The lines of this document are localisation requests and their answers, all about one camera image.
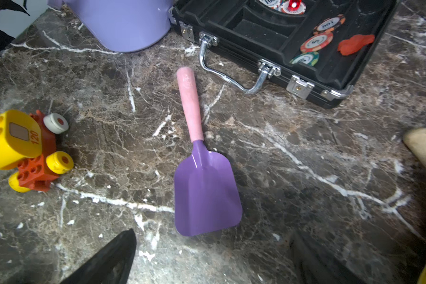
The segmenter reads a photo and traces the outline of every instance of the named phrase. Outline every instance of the red lego brick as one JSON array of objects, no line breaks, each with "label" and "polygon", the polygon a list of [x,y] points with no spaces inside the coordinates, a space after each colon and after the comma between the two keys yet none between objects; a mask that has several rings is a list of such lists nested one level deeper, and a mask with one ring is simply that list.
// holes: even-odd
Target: red lego brick
[{"label": "red lego brick", "polygon": [[59,177],[59,174],[52,172],[46,164],[46,157],[57,151],[55,144],[55,134],[50,132],[44,125],[45,115],[41,111],[30,116],[41,128],[41,146],[43,152],[36,158],[23,159],[18,163],[19,185],[31,190],[48,191],[50,183]]}]

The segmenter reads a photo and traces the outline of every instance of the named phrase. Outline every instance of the purple bucket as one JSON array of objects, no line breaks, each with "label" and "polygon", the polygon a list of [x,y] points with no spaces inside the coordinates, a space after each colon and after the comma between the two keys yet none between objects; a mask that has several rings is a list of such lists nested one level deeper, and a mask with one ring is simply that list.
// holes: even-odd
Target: purple bucket
[{"label": "purple bucket", "polygon": [[48,0],[60,9],[66,3],[106,48],[132,52],[159,41],[170,29],[173,0]]}]

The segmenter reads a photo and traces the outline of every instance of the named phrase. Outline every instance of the white wheel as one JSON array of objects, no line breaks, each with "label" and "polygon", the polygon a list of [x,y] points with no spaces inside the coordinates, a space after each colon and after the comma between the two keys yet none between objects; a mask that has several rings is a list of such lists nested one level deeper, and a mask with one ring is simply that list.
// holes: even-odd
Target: white wheel
[{"label": "white wheel", "polygon": [[60,134],[68,130],[69,125],[64,117],[57,113],[51,113],[43,118],[44,125],[52,133]]}]

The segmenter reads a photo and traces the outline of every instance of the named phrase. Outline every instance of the yellow toy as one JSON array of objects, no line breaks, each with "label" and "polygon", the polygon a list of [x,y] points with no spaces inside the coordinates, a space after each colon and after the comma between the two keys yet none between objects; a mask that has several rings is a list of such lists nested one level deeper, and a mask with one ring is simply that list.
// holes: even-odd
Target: yellow toy
[{"label": "yellow toy", "polygon": [[73,159],[55,145],[55,134],[66,130],[68,122],[57,113],[0,114],[0,169],[19,170],[9,178],[12,189],[48,191],[51,181],[73,168]]}]

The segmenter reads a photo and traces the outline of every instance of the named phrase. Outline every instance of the poker chip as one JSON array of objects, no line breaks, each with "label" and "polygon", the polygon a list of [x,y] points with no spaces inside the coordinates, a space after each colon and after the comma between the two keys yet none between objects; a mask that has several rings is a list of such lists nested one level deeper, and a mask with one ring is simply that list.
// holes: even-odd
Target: poker chip
[{"label": "poker chip", "polygon": [[339,14],[333,18],[328,18],[314,28],[313,34],[330,33],[337,29],[340,25],[344,24],[345,21],[346,17],[343,14]]},{"label": "poker chip", "polygon": [[333,40],[332,33],[321,33],[305,41],[301,45],[300,50],[302,53],[321,50],[322,48],[327,46],[332,40]]},{"label": "poker chip", "polygon": [[291,14],[291,15],[301,15],[304,14],[304,12],[306,12],[306,4],[301,2],[300,3],[300,7],[298,7],[298,9],[296,9],[295,11],[291,11],[289,9],[289,3],[290,1],[286,1],[284,2],[281,6],[279,6],[279,11],[283,12],[285,14]]},{"label": "poker chip", "polygon": [[277,10],[283,0],[260,0],[260,2],[269,8]]},{"label": "poker chip", "polygon": [[291,64],[304,63],[307,65],[314,66],[319,60],[319,53],[316,51],[310,51],[307,53],[300,54],[294,59],[290,60]]}]

